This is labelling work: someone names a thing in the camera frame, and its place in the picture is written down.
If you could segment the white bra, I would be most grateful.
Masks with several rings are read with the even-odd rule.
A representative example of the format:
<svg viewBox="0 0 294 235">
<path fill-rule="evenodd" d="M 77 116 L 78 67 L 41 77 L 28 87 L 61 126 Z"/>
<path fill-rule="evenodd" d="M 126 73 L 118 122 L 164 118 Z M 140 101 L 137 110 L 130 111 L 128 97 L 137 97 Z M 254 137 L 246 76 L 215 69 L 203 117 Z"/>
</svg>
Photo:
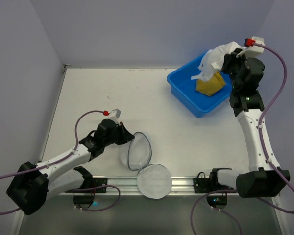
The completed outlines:
<svg viewBox="0 0 294 235">
<path fill-rule="evenodd" d="M 201 71 L 200 74 L 192 76 L 191 80 L 209 81 L 217 71 L 221 70 L 224 63 L 224 56 L 231 54 L 237 48 L 245 49 L 245 47 L 240 46 L 237 42 L 232 41 L 206 52 L 198 66 L 198 69 Z"/>
</svg>

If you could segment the yellow bra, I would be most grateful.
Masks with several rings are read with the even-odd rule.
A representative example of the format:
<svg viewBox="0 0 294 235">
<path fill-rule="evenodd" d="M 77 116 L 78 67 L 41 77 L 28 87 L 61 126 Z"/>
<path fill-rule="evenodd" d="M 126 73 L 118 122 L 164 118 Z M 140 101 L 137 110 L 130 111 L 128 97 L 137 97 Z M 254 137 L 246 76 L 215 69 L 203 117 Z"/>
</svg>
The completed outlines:
<svg viewBox="0 0 294 235">
<path fill-rule="evenodd" d="M 196 82 L 196 91 L 206 96 L 212 96 L 223 89 L 227 83 L 219 71 L 215 72 L 209 81 L 198 80 Z"/>
</svg>

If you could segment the white mesh laundry bag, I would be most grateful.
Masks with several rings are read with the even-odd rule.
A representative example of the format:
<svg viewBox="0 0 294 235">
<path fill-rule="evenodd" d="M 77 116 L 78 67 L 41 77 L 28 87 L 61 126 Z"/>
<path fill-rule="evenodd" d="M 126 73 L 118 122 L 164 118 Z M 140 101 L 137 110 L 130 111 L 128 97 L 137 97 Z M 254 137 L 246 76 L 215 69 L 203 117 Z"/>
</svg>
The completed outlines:
<svg viewBox="0 0 294 235">
<path fill-rule="evenodd" d="M 131 172 L 137 173 L 137 187 L 150 199 L 161 199 L 172 188 L 172 175 L 161 164 L 152 163 L 153 149 L 150 136 L 135 132 L 134 139 L 120 147 L 120 161 Z"/>
</svg>

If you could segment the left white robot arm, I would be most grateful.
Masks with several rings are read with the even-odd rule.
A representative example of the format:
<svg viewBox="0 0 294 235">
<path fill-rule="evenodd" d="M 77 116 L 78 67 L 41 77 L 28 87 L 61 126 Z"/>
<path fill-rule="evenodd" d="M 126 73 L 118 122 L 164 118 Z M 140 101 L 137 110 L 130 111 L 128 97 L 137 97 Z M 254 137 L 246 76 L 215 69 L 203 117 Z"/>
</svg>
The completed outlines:
<svg viewBox="0 0 294 235">
<path fill-rule="evenodd" d="M 24 214 L 31 215 L 63 192 L 97 191 L 103 185 L 94 183 L 82 165 L 101 155 L 106 147 L 127 144 L 133 139 L 122 122 L 104 119 L 67 152 L 45 162 L 22 164 L 6 193 Z"/>
</svg>

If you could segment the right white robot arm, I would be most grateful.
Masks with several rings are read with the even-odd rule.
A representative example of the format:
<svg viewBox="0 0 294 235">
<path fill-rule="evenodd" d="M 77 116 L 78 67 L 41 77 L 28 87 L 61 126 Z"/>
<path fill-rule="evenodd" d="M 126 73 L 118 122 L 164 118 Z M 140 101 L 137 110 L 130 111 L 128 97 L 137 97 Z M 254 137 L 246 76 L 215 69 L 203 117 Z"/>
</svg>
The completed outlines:
<svg viewBox="0 0 294 235">
<path fill-rule="evenodd" d="M 275 197 L 286 185 L 283 178 L 290 180 L 275 158 L 261 118 L 265 107 L 257 87 L 264 69 L 262 61 L 246 57 L 240 48 L 224 56 L 221 69 L 231 80 L 230 106 L 244 134 L 249 167 L 247 173 L 214 168 L 209 180 L 212 189 L 232 188 L 242 198 Z"/>
</svg>

